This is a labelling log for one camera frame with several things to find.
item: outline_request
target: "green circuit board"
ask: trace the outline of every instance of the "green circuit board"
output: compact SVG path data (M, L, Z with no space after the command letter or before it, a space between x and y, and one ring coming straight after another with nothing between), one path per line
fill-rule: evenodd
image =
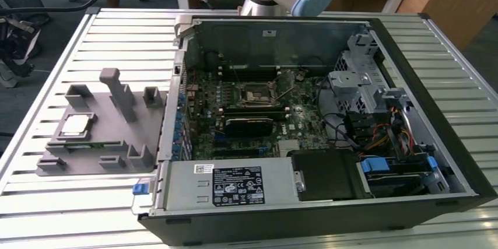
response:
M271 86L273 98L277 98L277 103L285 108L287 112L284 121L273 122L271 135L247 139L225 139L220 129L224 118L219 108L240 106L243 99L240 88L252 87L256 89L264 87L265 83L221 82L212 73L195 74L195 79L189 80L189 87L187 87L193 160L219 159L215 153L224 150L253 151L257 149L260 157L279 157L276 143L280 140L289 139L297 140L301 149L329 147L325 129L320 123L316 105L312 100L316 78L304 78L297 81L295 79L296 75L299 75L299 72L295 69L281 70ZM257 98L265 100L264 96L253 97L253 99Z

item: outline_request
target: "motherboard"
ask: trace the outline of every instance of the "motherboard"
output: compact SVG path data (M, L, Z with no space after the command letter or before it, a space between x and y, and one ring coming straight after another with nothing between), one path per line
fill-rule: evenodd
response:
M328 148L317 81L301 69L264 75L189 71L192 159L284 157L289 150Z

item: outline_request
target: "black computer case side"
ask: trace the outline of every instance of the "black computer case side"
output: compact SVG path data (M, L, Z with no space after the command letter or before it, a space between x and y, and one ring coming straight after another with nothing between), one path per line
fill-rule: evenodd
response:
M482 202L480 198L454 198L205 215L141 215L138 222L167 245L193 246L408 229Z
M475 204L468 204L467 207L459 209L459 211L466 211L476 205L494 200L498 197L496 192L446 119L443 112L431 98L431 95L423 86L401 51L399 50L387 29L384 28L384 25L379 19L369 19L369 24L380 39L381 45L385 48L387 55L392 59L393 66L399 70L400 78L411 89L411 93L427 116L431 126L434 127L435 133L438 134L451 158L463 173L472 191L478 193L479 198L476 198Z

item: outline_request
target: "warning label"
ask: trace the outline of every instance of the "warning label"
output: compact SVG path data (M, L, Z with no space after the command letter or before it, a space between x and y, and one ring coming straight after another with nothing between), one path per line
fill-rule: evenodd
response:
M260 166L212 170L212 204L215 206L264 204Z

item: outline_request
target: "aluminum slotted table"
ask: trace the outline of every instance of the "aluminum slotted table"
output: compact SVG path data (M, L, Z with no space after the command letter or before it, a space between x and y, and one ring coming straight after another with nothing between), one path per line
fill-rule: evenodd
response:
M0 159L1 248L168 248L136 221L150 199L130 187L152 174L38 177L36 162L64 113L72 83L106 91L101 68L118 68L130 90L168 90L176 15L232 11L102 9L86 14ZM329 13L377 17L444 113L483 173L498 186L498 95L431 20L418 15ZM498 201L391 232L212 244L197 248L496 248Z

